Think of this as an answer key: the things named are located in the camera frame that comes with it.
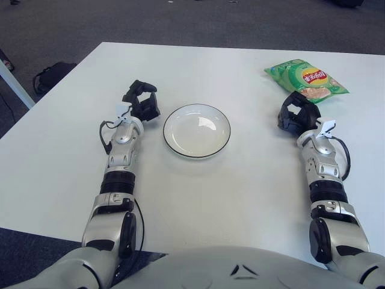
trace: lay's logo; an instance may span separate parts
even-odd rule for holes
[[[302,71],[303,80],[311,84],[324,84],[327,82],[327,74],[318,68],[308,68]]]

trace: chip bag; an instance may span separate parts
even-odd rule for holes
[[[296,90],[315,104],[333,95],[349,93],[330,75],[301,59],[266,68],[265,72],[287,91]]]

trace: robotic hand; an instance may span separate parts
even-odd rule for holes
[[[296,115],[288,110],[300,107]],[[293,92],[282,105],[279,127],[300,135],[297,145],[305,162],[310,187],[310,250],[318,262],[368,288],[385,288],[385,258],[369,252],[369,243],[343,189],[350,171],[350,155],[345,143],[331,135],[336,121],[321,117],[318,108],[303,95]],[[348,166],[341,176],[330,139],[340,142]]]
[[[150,92],[150,98],[139,102],[138,96],[143,92]],[[100,125],[99,135],[108,161],[100,194],[95,197],[85,227],[82,247],[69,252],[35,278],[12,288],[103,289],[111,286],[121,260],[132,256],[135,250],[137,221],[132,212],[136,203],[135,164],[144,131],[142,121],[160,115],[155,92],[155,86],[136,80],[116,106],[117,120]],[[108,144],[102,137],[105,125],[116,129]]]

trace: green chip bag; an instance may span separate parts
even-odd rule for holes
[[[266,68],[265,72],[287,91],[296,90],[315,104],[333,95],[349,93],[330,75],[301,59]]]

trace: white table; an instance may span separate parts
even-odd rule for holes
[[[144,250],[226,244],[315,263],[300,151],[277,127],[289,93],[263,72],[295,58],[351,92],[319,109],[337,120],[333,133],[352,157],[348,199],[372,251],[385,254],[385,57],[378,55],[102,43],[0,140],[0,226],[81,240],[106,162],[99,124],[114,119],[116,102],[139,79],[157,86],[162,113],[144,125],[135,186]],[[232,127],[225,149],[201,161],[176,156],[162,138],[167,116],[197,102],[219,108]],[[140,236],[139,224],[137,243]]]

